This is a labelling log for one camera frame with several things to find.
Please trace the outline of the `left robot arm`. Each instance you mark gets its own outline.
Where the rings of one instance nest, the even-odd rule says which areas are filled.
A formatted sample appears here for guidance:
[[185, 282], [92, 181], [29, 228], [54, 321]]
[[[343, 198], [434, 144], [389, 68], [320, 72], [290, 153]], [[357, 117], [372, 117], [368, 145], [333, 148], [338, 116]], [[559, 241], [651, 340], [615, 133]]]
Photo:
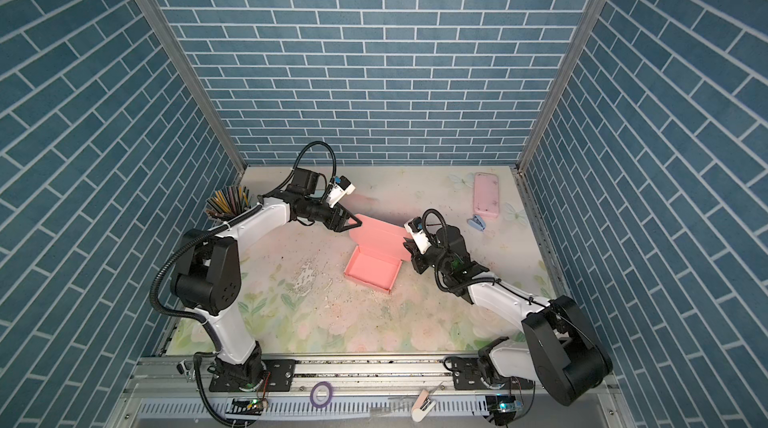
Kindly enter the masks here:
[[[318, 173], [300, 168], [302, 158], [318, 147], [327, 151], [331, 175], [325, 178], [322, 195], [314, 195]], [[242, 286], [240, 251], [271, 232], [297, 222], [320, 224], [343, 233], [362, 226], [340, 200], [353, 193], [354, 185], [337, 175], [336, 154], [323, 141], [313, 141], [299, 152], [289, 175], [264, 195], [255, 206], [233, 215], [210, 230], [191, 230], [159, 269], [148, 294], [158, 313], [199, 323], [214, 344], [213, 357], [233, 367], [245, 367], [259, 356], [237, 306]]]

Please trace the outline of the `pink paper box sheet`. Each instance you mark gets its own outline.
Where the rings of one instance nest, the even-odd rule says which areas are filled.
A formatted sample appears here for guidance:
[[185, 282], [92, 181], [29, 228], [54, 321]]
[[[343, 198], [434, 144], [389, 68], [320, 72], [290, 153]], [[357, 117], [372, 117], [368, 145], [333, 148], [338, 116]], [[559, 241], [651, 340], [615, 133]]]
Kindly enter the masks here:
[[361, 226], [349, 231], [355, 242], [344, 276], [359, 285], [390, 294], [405, 261], [411, 259], [404, 243], [406, 229], [365, 215], [357, 215]]

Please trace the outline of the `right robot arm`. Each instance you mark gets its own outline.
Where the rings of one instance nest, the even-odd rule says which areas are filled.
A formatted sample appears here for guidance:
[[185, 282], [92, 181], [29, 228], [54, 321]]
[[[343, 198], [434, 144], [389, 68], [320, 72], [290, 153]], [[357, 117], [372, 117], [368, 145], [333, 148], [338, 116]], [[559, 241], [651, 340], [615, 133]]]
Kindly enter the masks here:
[[440, 291], [487, 309], [523, 332], [524, 348], [501, 336], [478, 351], [477, 370], [487, 385], [522, 378], [541, 384], [568, 406], [611, 374], [609, 354], [572, 298], [546, 299], [503, 281], [471, 258], [455, 226], [432, 234], [416, 218], [405, 229], [404, 247], [418, 273], [431, 269]]

